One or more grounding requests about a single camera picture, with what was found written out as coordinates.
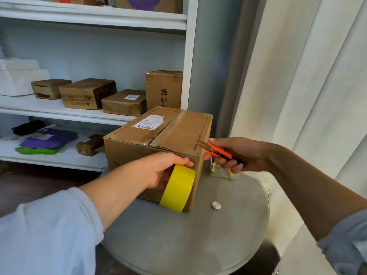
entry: gray round table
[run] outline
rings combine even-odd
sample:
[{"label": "gray round table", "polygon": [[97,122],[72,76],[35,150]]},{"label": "gray round table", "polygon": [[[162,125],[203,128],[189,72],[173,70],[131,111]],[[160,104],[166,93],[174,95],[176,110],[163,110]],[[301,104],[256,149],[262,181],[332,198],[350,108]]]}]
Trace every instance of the gray round table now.
[{"label": "gray round table", "polygon": [[[213,209],[213,201],[222,208]],[[140,274],[230,274],[255,254],[268,221],[268,198],[258,180],[211,176],[206,162],[190,213],[135,199],[102,244]]]}]

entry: packing tape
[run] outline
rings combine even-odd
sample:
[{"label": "packing tape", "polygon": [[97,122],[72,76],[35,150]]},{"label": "packing tape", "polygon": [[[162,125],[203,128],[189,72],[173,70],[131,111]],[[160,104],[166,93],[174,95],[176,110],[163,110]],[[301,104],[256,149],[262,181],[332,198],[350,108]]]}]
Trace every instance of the packing tape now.
[{"label": "packing tape", "polygon": [[195,170],[176,164],[159,204],[181,213],[189,198],[195,174]]}]

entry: brown floor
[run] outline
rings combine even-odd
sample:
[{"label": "brown floor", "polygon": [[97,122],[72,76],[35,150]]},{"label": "brown floor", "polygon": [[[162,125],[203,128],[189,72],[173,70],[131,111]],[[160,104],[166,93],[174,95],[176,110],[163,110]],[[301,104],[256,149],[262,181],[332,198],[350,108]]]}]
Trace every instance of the brown floor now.
[{"label": "brown floor", "polygon": [[[70,187],[78,187],[98,172],[0,161],[0,217],[20,203],[29,203]],[[115,260],[102,245],[96,247],[96,275],[136,275]],[[270,275],[279,262],[274,246],[264,242],[255,256],[234,274]]]}]

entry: box cutter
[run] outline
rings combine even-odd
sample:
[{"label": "box cutter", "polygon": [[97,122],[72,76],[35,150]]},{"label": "box cutter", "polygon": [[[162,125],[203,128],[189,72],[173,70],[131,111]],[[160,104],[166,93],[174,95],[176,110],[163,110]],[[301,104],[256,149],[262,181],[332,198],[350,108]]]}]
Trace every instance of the box cutter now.
[{"label": "box cutter", "polygon": [[232,154],[230,154],[229,152],[221,149],[221,148],[218,148],[216,147],[215,145],[211,144],[211,143],[206,143],[206,142],[202,142],[202,141],[199,141],[198,142],[198,145],[200,147],[202,147],[207,153],[211,154],[212,156],[214,157],[218,157],[218,158],[224,158],[226,159],[227,161],[230,161],[230,160],[236,160],[237,161],[237,164],[243,164],[243,166],[245,166],[245,163],[239,159],[238,157],[235,157],[233,156]]}]

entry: light blue sleeve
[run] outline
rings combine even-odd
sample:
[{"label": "light blue sleeve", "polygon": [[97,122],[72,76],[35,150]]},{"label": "light blue sleeve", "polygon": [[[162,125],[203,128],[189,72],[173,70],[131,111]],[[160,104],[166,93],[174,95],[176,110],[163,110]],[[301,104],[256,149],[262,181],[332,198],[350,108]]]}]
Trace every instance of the light blue sleeve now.
[{"label": "light blue sleeve", "polygon": [[18,206],[0,218],[0,272],[12,275],[95,273],[103,225],[90,198],[70,188]]},{"label": "light blue sleeve", "polygon": [[317,245],[338,274],[367,274],[367,209],[340,221]]}]

